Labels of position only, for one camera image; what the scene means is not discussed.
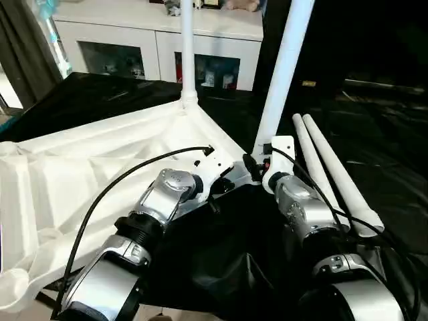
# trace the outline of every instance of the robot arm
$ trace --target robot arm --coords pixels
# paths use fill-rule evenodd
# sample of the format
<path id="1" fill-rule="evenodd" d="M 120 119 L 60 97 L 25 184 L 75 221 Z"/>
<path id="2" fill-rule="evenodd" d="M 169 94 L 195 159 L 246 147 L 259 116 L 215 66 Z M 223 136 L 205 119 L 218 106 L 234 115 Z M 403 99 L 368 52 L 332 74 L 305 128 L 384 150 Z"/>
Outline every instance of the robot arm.
<path id="1" fill-rule="evenodd" d="M 274 137 L 272 146 L 294 153 L 288 148 L 289 139 Z M 304 264 L 314 287 L 300 300 L 303 320 L 404 320 L 394 296 L 356 248 L 339 241 L 339 228 L 328 206 L 293 175 L 292 163 L 277 152 L 272 152 L 263 186 L 275 195 L 279 210 L 302 244 Z"/>
<path id="2" fill-rule="evenodd" d="M 197 174 L 162 170 L 129 215 L 115 222 L 116 234 L 75 278 L 58 319 L 132 320 L 144 291 L 144 275 L 168 224 L 181 207 L 188 211 L 183 205 L 206 201 L 211 185 L 232 165 L 228 156 L 214 151 L 195 169 Z"/>

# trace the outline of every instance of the floor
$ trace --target floor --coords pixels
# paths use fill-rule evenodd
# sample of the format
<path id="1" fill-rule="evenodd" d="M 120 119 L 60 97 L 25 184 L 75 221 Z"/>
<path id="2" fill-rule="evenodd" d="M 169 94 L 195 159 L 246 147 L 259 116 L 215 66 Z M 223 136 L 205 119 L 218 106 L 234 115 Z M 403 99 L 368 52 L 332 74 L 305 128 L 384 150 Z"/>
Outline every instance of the floor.
<path id="1" fill-rule="evenodd" d="M 1 321 L 48 321 L 50 320 L 52 310 L 43 304 L 34 301 L 26 310 L 16 314 L 0 312 Z M 164 316 L 170 316 L 173 321 L 221 321 L 212 314 L 192 311 L 182 311 L 170 308 L 161 308 L 159 306 L 141 305 L 134 318 L 134 321 L 147 321 L 153 316 L 162 313 Z"/>

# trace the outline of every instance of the white cabinet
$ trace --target white cabinet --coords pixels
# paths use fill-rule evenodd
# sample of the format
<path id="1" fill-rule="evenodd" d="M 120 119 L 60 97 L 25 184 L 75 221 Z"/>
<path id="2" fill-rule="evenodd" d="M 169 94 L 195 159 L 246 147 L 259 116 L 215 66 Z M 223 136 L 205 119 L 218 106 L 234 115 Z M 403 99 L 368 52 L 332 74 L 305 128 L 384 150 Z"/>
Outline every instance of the white cabinet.
<path id="1" fill-rule="evenodd" d="M 55 25 L 73 71 L 161 78 L 153 30 L 65 21 Z"/>
<path id="2" fill-rule="evenodd" d="M 182 41 L 179 33 L 156 32 L 160 78 L 179 82 Z M 194 37 L 197 84 L 216 88 L 253 88 L 260 42 L 220 37 Z"/>
<path id="3" fill-rule="evenodd" d="M 148 0 L 61 2 L 53 17 L 75 72 L 179 82 L 181 19 Z M 261 13 L 195 10 L 198 85 L 251 90 L 259 58 Z"/>

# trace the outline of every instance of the cable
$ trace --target cable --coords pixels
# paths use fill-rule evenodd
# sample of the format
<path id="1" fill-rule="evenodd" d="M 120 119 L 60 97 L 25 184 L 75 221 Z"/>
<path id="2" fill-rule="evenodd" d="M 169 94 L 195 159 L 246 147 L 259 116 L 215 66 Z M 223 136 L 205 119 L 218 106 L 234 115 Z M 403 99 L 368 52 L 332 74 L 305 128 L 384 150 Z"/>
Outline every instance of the cable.
<path id="1" fill-rule="evenodd" d="M 411 279 L 411 283 L 412 283 L 412 287 L 414 290 L 414 300 L 413 300 L 413 307 L 411 308 L 411 315 L 408 318 L 408 320 L 416 320 L 418 315 L 419 315 L 419 311 L 421 309 L 421 289 L 420 289 L 420 285 L 419 282 L 417 280 L 415 271 L 413 270 L 413 267 L 411 265 L 411 259 L 409 258 L 408 255 L 406 255 L 405 251 L 403 251 L 402 247 L 396 242 L 394 241 L 394 238 L 396 238 L 391 232 L 387 232 L 388 234 L 390 234 L 390 237 L 392 236 L 393 240 L 389 239 L 388 237 L 385 237 L 376 227 L 373 227 L 372 225 L 368 224 L 366 221 L 363 221 L 361 219 L 357 219 L 356 217 L 353 217 L 349 214 L 345 214 L 342 213 L 338 210 L 336 210 L 330 203 L 330 201 L 327 199 L 327 197 L 325 196 L 325 194 L 321 191 L 321 188 L 318 186 L 318 184 L 313 180 L 313 178 L 308 174 L 308 172 L 303 168 L 302 165 L 300 165 L 297 161 L 295 161 L 290 155 L 287 155 L 285 152 L 283 152 L 282 150 L 279 150 L 277 148 L 272 148 L 272 151 L 277 152 L 278 154 L 281 154 L 282 156 L 286 157 L 290 162 L 293 163 L 293 165 L 295 165 L 296 167 L 298 167 L 302 174 L 310 181 L 310 183 L 312 184 L 313 188 L 318 192 L 318 194 L 321 196 L 321 198 L 323 199 L 323 201 L 327 204 L 328 208 L 331 210 L 333 218 L 336 222 L 336 224 L 338 225 L 339 231 L 341 233 L 341 235 L 344 234 L 343 231 L 343 227 L 340 224 L 340 221 L 338 220 L 338 216 L 343 216 L 346 217 L 349 220 L 349 223 L 352 225 L 352 221 L 360 223 L 366 227 L 368 227 L 369 229 L 371 229 L 372 231 L 374 231 L 380 238 L 382 238 L 387 244 L 389 244 L 389 246 L 394 249 L 397 254 L 399 255 L 399 257 L 401 258 L 401 263 L 404 265 L 404 270 L 406 270 L 406 272 L 408 274 L 410 274 L 411 277 L 409 277 L 409 275 L 407 275 L 410 279 Z M 403 312 L 403 316 L 407 317 L 409 316 L 407 311 L 410 310 L 408 308 L 404 308 L 405 306 L 407 306 L 407 302 L 403 302 L 402 300 L 400 300 L 399 298 L 397 298 L 396 296 L 394 296 L 395 299 L 397 300 L 397 302 L 399 303 L 400 307 L 402 308 L 402 312 Z"/>
<path id="2" fill-rule="evenodd" d="M 72 251 L 70 252 L 70 256 L 68 258 L 68 262 L 66 265 L 66 270 L 64 272 L 64 276 L 63 276 L 63 282 L 61 284 L 61 288 L 58 292 L 58 296 L 56 298 L 56 304 L 55 304 L 55 308 L 52 311 L 52 315 L 51 315 L 51 319 L 55 319 L 58 316 L 58 313 L 61 309 L 61 301 L 64 297 L 64 293 L 66 291 L 66 285 L 67 285 L 67 280 L 70 277 L 71 271 L 72 271 L 72 266 L 74 263 L 74 258 L 76 257 L 76 253 L 77 250 L 79 248 L 79 244 L 80 244 L 80 240 L 82 239 L 83 236 L 83 232 L 85 231 L 85 228 L 89 222 L 89 218 L 91 217 L 92 212 L 95 210 L 95 207 L 97 206 L 97 204 L 101 201 L 101 199 L 107 194 L 107 192 L 112 189 L 117 183 L 119 183 L 122 179 L 124 179 L 125 177 L 127 177 L 128 175 L 132 174 L 134 171 L 149 165 L 151 163 L 157 162 L 161 159 L 176 155 L 176 154 L 180 154 L 182 152 L 189 152 L 192 150 L 203 150 L 205 152 L 205 154 L 208 154 L 209 152 L 211 152 L 213 150 L 212 147 L 189 147 L 189 148 L 183 148 L 183 149 L 179 149 L 179 150 L 174 150 L 172 152 L 168 152 L 166 154 L 160 155 L 160 156 L 156 156 L 152 159 L 146 160 L 134 167 L 132 167 L 131 169 L 128 169 L 125 173 L 121 174 L 117 179 L 115 179 L 114 181 L 112 181 L 95 199 L 95 201 L 92 203 L 92 205 L 90 206 L 90 208 L 88 209 L 88 212 L 86 213 L 85 217 L 83 218 L 82 224 L 80 225 L 79 228 L 79 232 L 76 236 L 76 239 L 74 240 L 74 244 L 73 244 L 73 248 Z"/>

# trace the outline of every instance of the black plastic sheet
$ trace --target black plastic sheet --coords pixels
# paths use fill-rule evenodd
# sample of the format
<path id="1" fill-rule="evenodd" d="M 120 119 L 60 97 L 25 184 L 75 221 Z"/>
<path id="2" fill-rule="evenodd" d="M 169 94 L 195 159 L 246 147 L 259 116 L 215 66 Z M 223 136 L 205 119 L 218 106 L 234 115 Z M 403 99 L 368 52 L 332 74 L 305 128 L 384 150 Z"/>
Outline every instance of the black plastic sheet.
<path id="1" fill-rule="evenodd" d="M 26 140 L 164 104 L 178 99 L 180 91 L 180 85 L 165 82 L 72 74 L 0 140 Z M 250 92 L 199 90 L 199 105 L 247 152 L 264 99 Z M 295 135 L 294 112 L 312 115 L 385 226 L 413 251 L 428 252 L 428 110 L 300 96 L 287 101 L 278 134 Z M 302 161 L 297 143 L 296 149 Z M 296 263 L 298 244 L 273 197 L 246 186 L 217 203 L 220 214 L 205 206 L 170 226 L 153 261 L 145 302 L 228 320 L 294 320 L 306 279 Z M 417 257 L 428 264 L 427 255 Z M 394 253 L 383 251 L 382 259 L 388 280 L 411 301 L 412 289 Z M 426 302 L 428 269 L 418 263 L 417 273 Z M 428 320 L 424 302 L 420 320 Z"/>

